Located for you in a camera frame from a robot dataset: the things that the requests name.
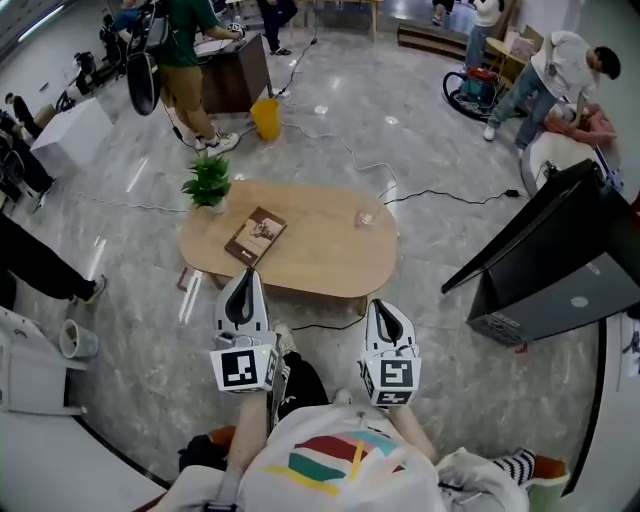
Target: black cable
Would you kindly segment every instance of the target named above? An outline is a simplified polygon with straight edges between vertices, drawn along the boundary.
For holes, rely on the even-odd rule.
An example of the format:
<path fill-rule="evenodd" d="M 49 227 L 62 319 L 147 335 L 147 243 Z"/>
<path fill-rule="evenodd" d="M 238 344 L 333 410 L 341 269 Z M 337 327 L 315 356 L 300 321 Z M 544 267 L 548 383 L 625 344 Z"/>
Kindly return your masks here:
<path fill-rule="evenodd" d="M 462 201 L 463 203 L 467 203 L 467 204 L 487 204 L 489 201 L 493 200 L 493 199 L 499 199 L 503 196 L 506 197 L 512 197 L 512 198 L 516 198 L 516 197 L 524 197 L 522 196 L 522 194 L 520 194 L 519 191 L 514 190 L 514 189 L 509 189 L 509 190 L 505 190 L 502 194 L 498 195 L 498 196 L 491 196 L 488 197 L 487 199 L 485 199 L 484 201 L 469 201 L 467 199 L 464 199 L 462 197 L 458 197 L 458 196 L 454 196 L 453 194 L 450 194 L 449 192 L 441 192 L 438 190 L 431 190 L 430 188 L 423 190 L 422 192 L 416 192 L 415 194 L 409 194 L 406 197 L 401 197 L 398 199 L 391 199 L 390 201 L 386 201 L 384 204 L 389 204 L 389 203 L 401 203 L 402 201 L 406 201 L 407 199 L 411 198 L 411 197 L 417 197 L 417 196 L 421 196 L 424 194 L 435 194 L 438 196 L 447 196 L 450 197 L 451 199 L 455 199 L 456 201 Z"/>
<path fill-rule="evenodd" d="M 319 329 L 330 329 L 332 331 L 344 331 L 345 329 L 348 329 L 349 327 L 353 327 L 358 322 L 362 321 L 362 319 L 365 316 L 367 316 L 366 313 L 364 315 L 362 315 L 360 318 L 358 318 L 357 320 L 354 320 L 353 322 L 351 322 L 349 325 L 345 325 L 344 327 L 335 327 L 333 325 L 310 324 L 310 325 L 303 325 L 302 327 L 293 327 L 291 330 L 292 331 L 302 331 L 304 329 L 310 329 L 311 327 L 318 327 Z"/>
<path fill-rule="evenodd" d="M 178 137 L 178 140 L 182 142 L 185 146 L 193 149 L 196 152 L 196 155 L 200 156 L 200 152 L 195 148 L 195 146 L 192 146 L 191 144 L 187 144 L 185 140 L 182 138 L 182 133 L 180 132 L 180 129 L 176 126 L 176 124 L 173 122 L 173 119 L 171 119 L 171 115 L 167 110 L 167 106 L 164 103 L 162 103 L 162 106 L 164 107 L 164 111 L 167 113 L 167 117 L 171 122 L 171 126 L 173 126 L 173 133 L 176 135 L 176 137 Z"/>
<path fill-rule="evenodd" d="M 296 68 L 298 67 L 298 64 L 300 64 L 300 62 L 302 62 L 302 59 L 304 58 L 304 54 L 307 53 L 307 50 L 309 48 L 311 48 L 314 44 L 316 44 L 318 42 L 318 0 L 314 0 L 314 8 L 313 8 L 313 18 L 314 18 L 314 24 L 315 24 L 315 28 L 313 31 L 313 39 L 311 40 L 311 42 L 306 46 L 306 48 L 304 50 L 302 50 L 302 54 L 300 55 L 300 58 L 296 61 L 295 65 L 293 66 L 293 69 L 291 70 L 291 75 L 289 76 L 289 81 L 287 82 L 287 85 L 285 85 L 282 89 L 280 89 L 280 92 L 278 92 L 278 94 L 276 94 L 274 96 L 274 100 L 277 100 L 279 96 L 281 96 L 282 94 L 284 94 L 284 92 L 289 88 L 289 86 L 291 85 L 291 82 L 293 82 L 293 75 L 296 72 Z"/>

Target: white sneakers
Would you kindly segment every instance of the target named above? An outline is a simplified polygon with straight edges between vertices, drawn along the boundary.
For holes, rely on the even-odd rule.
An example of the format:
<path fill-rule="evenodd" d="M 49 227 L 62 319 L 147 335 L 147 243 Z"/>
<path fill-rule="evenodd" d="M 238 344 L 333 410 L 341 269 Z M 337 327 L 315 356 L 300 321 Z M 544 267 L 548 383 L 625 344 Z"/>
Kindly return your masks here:
<path fill-rule="evenodd" d="M 196 137 L 193 147 L 196 151 L 207 150 L 209 156 L 216 156 L 231 151 L 238 145 L 240 137 L 237 133 L 216 133 L 213 139 Z"/>
<path fill-rule="evenodd" d="M 218 133 L 216 140 L 205 141 L 207 145 L 207 155 L 217 156 L 227 151 L 231 151 L 238 145 L 240 137 L 237 133 Z"/>
<path fill-rule="evenodd" d="M 491 128 L 491 126 L 487 125 L 487 127 L 484 129 L 484 133 L 482 134 L 482 136 L 484 137 L 484 140 L 491 142 L 493 139 L 496 138 L 496 129 Z"/>

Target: gray tiled floor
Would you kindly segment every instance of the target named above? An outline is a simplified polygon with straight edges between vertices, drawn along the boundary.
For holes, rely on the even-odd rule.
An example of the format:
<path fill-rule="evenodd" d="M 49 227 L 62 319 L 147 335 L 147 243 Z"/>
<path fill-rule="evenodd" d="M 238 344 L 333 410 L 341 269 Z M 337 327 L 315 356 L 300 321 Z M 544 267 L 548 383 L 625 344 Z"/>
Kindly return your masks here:
<path fill-rule="evenodd" d="M 457 62 L 399 48 L 390 35 L 376 44 L 363 32 L 320 29 L 318 36 L 281 109 L 284 122 L 343 137 L 361 167 L 391 165 L 399 185 L 387 198 L 432 187 L 484 199 L 521 188 L 511 144 L 517 121 L 487 145 L 481 124 L 446 105 L 441 79 Z M 283 42 L 297 58 L 310 38 L 310 32 L 287 30 Z M 290 62 L 269 57 L 276 87 L 286 82 Z M 100 252 L 96 273 L 109 276 L 109 288 L 87 308 L 20 285 L 16 309 L 40 322 L 52 339 L 65 317 L 98 334 L 98 355 L 74 379 L 86 420 L 140 464 L 173 478 L 176 451 L 193 435 L 235 421 L 238 399 L 217 391 L 207 355 L 217 291 L 203 279 L 188 322 L 179 321 L 184 293 L 176 283 L 185 263 L 178 236 L 185 214 L 112 203 L 186 209 L 179 189 L 193 153 L 173 137 L 163 109 L 148 118 L 134 113 L 124 82 L 109 86 L 100 99 L 115 129 L 92 164 L 76 175 L 51 170 L 60 180 L 45 208 L 28 216 L 24 205 L 15 218 L 85 274 Z M 315 114 L 316 105 L 328 107 L 326 114 Z M 387 116 L 398 123 L 388 124 Z M 216 122 L 240 132 L 250 126 L 245 116 Z M 290 127 L 273 143 L 248 134 L 229 158 L 232 174 L 247 178 L 327 183 L 370 194 L 390 180 L 383 167 L 356 171 L 338 137 L 311 140 Z M 430 195 L 391 205 L 399 256 L 378 296 L 416 324 L 424 367 L 413 407 L 438 447 L 448 452 L 466 446 L 491 456 L 527 445 L 573 465 L 593 397 L 596 328 L 518 355 L 464 323 L 475 283 L 447 296 L 439 291 L 523 204 L 500 199 L 473 206 Z M 273 317 L 292 326 L 345 325 L 356 318 L 339 300 L 283 290 L 268 290 L 268 298 Z M 355 366 L 363 327 L 297 333 L 300 351 L 328 393 L 347 386 L 364 398 Z"/>

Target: white chair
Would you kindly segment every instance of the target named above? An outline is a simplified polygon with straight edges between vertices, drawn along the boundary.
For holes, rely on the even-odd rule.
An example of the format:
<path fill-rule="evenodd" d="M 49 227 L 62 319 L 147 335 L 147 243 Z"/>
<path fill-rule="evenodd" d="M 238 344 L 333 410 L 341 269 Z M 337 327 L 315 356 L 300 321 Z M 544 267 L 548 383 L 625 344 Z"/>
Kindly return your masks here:
<path fill-rule="evenodd" d="M 31 320 L 0 307 L 0 410 L 80 414 L 64 406 L 68 368 L 87 365 L 66 359 Z"/>

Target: white table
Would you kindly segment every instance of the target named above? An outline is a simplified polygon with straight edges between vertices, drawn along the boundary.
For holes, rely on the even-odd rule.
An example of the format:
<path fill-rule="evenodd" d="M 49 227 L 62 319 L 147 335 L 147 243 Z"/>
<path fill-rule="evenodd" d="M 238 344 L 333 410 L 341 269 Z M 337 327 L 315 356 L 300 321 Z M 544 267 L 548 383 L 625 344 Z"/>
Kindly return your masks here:
<path fill-rule="evenodd" d="M 31 146 L 31 152 L 55 176 L 69 167 L 81 171 L 112 128 L 98 100 L 91 98 L 56 115 Z"/>

